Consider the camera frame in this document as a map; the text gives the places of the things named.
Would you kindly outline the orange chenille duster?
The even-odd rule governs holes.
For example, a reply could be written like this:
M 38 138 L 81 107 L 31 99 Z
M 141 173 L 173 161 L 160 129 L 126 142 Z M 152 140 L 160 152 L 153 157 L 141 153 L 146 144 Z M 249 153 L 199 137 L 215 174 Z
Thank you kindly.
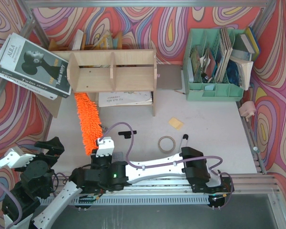
M 82 141 L 86 155 L 98 149 L 97 140 L 102 137 L 101 121 L 95 102 L 91 101 L 87 93 L 74 93 L 77 113 L 82 131 Z

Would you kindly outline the clear tape roll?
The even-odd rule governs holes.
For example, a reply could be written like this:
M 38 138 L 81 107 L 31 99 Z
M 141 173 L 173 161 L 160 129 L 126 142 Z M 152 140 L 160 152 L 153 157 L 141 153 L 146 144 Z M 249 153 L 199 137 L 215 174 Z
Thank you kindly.
M 158 148 L 163 153 L 170 153 L 175 150 L 176 143 L 171 136 L 162 136 L 158 140 Z

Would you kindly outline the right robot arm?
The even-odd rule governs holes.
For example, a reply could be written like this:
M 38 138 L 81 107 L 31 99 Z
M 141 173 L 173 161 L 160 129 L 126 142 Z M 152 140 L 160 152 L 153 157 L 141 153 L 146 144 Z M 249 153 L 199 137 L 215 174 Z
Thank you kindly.
M 193 192 L 215 193 L 222 188 L 222 177 L 207 166 L 202 152 L 182 147 L 181 153 L 159 160 L 111 162 L 111 156 L 94 157 L 90 169 L 83 169 L 83 186 L 106 191 L 120 191 L 125 186 L 160 177 L 185 177 Z

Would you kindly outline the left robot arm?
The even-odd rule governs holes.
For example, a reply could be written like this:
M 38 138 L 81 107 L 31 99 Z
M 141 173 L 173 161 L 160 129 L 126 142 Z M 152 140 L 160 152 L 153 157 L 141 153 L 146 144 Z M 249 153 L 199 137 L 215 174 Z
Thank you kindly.
M 52 167 L 64 152 L 64 146 L 56 136 L 49 141 L 38 141 L 35 147 L 46 149 L 47 153 L 27 154 L 19 147 L 9 149 L 0 160 L 0 168 L 7 166 L 21 173 L 20 181 L 14 188 L 6 192 L 2 202 L 2 211 L 7 229 L 49 229 L 80 193 L 93 193 L 95 188 L 85 179 L 86 168 L 73 170 L 66 180 L 64 188 L 45 212 L 33 218 L 40 200 L 47 199 L 55 192 Z

